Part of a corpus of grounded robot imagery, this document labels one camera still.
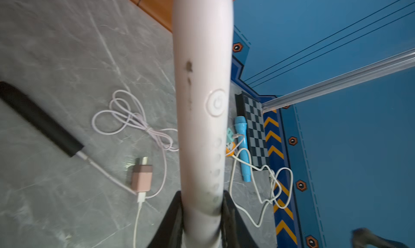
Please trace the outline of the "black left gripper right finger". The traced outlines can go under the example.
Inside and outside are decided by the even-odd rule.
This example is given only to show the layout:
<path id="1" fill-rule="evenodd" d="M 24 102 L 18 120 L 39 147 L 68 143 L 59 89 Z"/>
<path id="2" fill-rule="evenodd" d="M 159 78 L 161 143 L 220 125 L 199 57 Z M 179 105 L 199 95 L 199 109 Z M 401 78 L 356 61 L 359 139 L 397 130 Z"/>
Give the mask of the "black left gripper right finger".
<path id="1" fill-rule="evenodd" d="M 221 235 L 223 248 L 258 248 L 226 190 L 222 202 Z"/>

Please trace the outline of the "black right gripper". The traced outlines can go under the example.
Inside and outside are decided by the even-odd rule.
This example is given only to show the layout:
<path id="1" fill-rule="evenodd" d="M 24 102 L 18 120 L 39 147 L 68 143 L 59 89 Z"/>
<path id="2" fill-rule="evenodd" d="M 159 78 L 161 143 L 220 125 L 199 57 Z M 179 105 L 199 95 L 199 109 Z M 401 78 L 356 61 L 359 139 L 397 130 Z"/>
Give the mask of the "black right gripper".
<path id="1" fill-rule="evenodd" d="M 381 238 L 367 228 L 352 231 L 351 245 L 353 248 L 366 248 L 368 245 L 376 248 L 409 248 L 404 243 Z"/>

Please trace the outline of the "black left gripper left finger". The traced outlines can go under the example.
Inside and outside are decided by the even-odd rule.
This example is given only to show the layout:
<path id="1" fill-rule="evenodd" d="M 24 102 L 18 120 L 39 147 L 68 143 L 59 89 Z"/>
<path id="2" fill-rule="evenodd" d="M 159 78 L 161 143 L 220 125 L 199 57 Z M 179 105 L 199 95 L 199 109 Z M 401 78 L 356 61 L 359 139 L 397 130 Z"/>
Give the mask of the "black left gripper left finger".
<path id="1" fill-rule="evenodd" d="M 181 248 L 183 237 L 183 208 L 181 192 L 174 195 L 166 214 L 148 248 Z"/>

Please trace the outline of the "pink USB charger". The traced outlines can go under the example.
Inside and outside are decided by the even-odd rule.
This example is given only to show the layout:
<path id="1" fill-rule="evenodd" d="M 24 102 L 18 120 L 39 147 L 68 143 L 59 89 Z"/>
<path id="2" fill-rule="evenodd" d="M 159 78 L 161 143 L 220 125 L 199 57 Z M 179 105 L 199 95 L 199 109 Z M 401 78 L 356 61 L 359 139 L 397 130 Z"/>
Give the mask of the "pink USB charger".
<path id="1" fill-rule="evenodd" d="M 131 189 L 134 192 L 148 192 L 151 189 L 153 169 L 149 157 L 139 158 L 132 169 Z"/>

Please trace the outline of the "pink electric toothbrush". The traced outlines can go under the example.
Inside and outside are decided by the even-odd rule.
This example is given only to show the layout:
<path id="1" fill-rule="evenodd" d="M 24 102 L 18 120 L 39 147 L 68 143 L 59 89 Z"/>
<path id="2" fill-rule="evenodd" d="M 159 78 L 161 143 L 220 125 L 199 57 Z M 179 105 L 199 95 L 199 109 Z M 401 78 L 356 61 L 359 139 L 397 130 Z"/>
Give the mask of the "pink electric toothbrush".
<path id="1" fill-rule="evenodd" d="M 172 14 L 184 245 L 220 244 L 233 0 L 174 0 Z"/>

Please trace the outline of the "teal USB charger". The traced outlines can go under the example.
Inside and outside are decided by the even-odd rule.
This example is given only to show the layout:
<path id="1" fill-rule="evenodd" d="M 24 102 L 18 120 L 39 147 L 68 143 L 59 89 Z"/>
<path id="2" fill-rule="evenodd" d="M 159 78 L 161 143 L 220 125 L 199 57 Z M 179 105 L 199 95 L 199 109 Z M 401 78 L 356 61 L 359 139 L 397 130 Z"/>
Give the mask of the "teal USB charger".
<path id="1" fill-rule="evenodd" d="M 227 128 L 227 144 L 234 142 L 234 133 L 231 128 Z"/>

